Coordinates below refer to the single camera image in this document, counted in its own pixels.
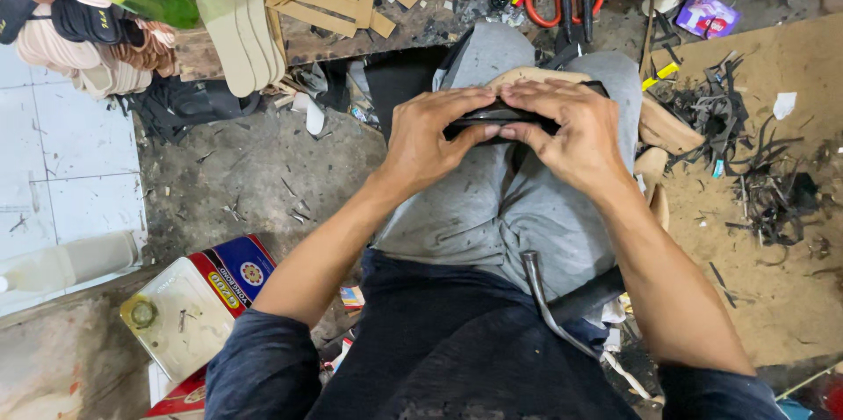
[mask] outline wooden workbench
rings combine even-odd
[[[380,1],[382,4],[377,6],[377,10],[396,24],[389,38],[379,36],[371,29],[359,29],[353,38],[319,30],[321,36],[311,31],[310,24],[281,15],[288,66],[378,51],[453,43],[478,18],[478,14],[466,6],[475,0],[420,0],[412,8],[404,10],[397,2],[390,4],[387,0]],[[421,6],[422,1],[427,2],[426,7]],[[453,12],[445,8],[446,1],[454,4]],[[544,2],[549,1],[539,0],[540,11],[544,10]],[[277,12],[267,9],[267,13]],[[550,15],[551,12],[544,11],[544,14]],[[534,28],[535,25],[528,19],[519,27],[525,32]],[[181,63],[183,81],[223,76],[222,66],[205,29],[180,31],[176,36],[175,54]]]

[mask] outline hand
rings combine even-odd
[[[373,177],[404,201],[456,168],[470,148],[497,135],[500,126],[471,126],[448,142],[442,131],[466,112],[490,105],[489,89],[423,93],[395,107],[384,163]]]
[[[630,179],[618,149],[616,102],[561,79],[504,84],[501,98],[511,107],[536,112],[561,126],[553,136],[524,122],[500,130],[500,136],[530,145],[557,178],[591,197]]]

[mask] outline dark navy sleeve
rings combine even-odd
[[[205,420],[304,418],[322,389],[310,330],[248,309],[208,363],[205,387]]]
[[[773,391],[757,377],[664,365],[659,383],[664,420],[787,420]]]

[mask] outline grey cloth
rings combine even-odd
[[[487,40],[474,37],[466,47],[494,49]],[[522,66],[504,68],[491,57],[485,62],[466,60],[481,52],[463,54],[459,66],[469,66],[466,75],[488,82]],[[565,70],[602,81],[619,104],[618,146],[631,172],[641,112],[638,67],[622,53],[603,51],[576,58]],[[514,174],[509,163],[512,149],[513,144],[472,148],[457,169],[395,210],[376,234],[374,248],[394,259],[475,266],[507,278],[526,293],[530,287],[519,253],[534,250],[540,254],[548,299],[572,292],[609,270],[615,257],[591,201],[555,178],[532,152]]]
[[[500,22],[479,22],[445,74],[441,89],[485,86],[502,72],[534,64],[535,49],[516,29]]]

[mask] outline purple snack wrapper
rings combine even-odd
[[[740,12],[719,0],[686,0],[676,24],[696,36],[714,38],[732,33],[740,16]]]

